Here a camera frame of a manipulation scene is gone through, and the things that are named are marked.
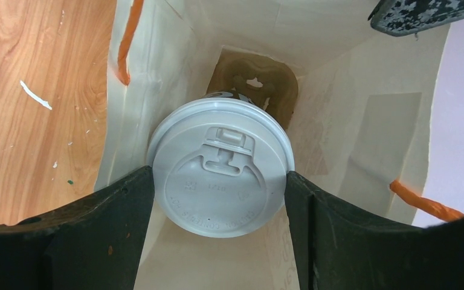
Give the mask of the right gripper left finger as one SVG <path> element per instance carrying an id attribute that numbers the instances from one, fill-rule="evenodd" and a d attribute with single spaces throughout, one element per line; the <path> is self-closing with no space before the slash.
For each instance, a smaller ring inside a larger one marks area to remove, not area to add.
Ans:
<path id="1" fill-rule="evenodd" d="M 152 169 L 16 225 L 0 225 L 0 289 L 133 289 L 154 199 Z"/>

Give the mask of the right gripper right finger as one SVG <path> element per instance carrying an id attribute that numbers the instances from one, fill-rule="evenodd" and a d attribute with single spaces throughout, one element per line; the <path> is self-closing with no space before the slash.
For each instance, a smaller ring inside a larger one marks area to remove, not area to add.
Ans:
<path id="1" fill-rule="evenodd" d="M 402 224 L 294 171 L 285 205 L 301 289 L 464 289 L 464 218 Z"/>

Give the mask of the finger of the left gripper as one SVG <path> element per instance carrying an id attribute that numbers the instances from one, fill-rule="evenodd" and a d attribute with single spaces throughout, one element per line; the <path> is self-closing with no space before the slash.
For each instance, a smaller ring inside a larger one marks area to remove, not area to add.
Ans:
<path id="1" fill-rule="evenodd" d="M 416 34 L 464 19 L 464 0 L 379 1 L 368 17 L 370 26 L 394 37 Z"/>

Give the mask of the paper bag with orange handles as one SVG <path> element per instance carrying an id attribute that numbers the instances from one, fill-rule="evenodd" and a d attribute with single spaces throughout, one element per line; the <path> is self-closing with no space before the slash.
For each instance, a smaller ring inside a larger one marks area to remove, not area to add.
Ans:
<path id="1" fill-rule="evenodd" d="M 448 27 L 378 34 L 364 22 L 374 1 L 144 1 L 124 82 L 118 57 L 133 4 L 116 3 L 97 189 L 148 166 L 156 128 L 209 94 L 229 50 L 267 56 L 296 76 L 298 98 L 285 130 L 294 172 L 363 210 L 412 225 L 416 210 L 389 185 L 424 189 Z M 204 237 L 166 216 L 154 186 L 134 289 L 301 289 L 285 203 L 252 233 Z"/>

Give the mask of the cardboard carrier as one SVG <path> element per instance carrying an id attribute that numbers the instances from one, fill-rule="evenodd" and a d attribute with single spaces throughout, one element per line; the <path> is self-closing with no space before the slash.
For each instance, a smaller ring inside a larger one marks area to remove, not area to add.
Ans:
<path id="1" fill-rule="evenodd" d="M 208 93 L 236 91 L 289 128 L 298 98 L 298 82 L 284 63 L 267 56 L 223 50 L 207 88 Z"/>

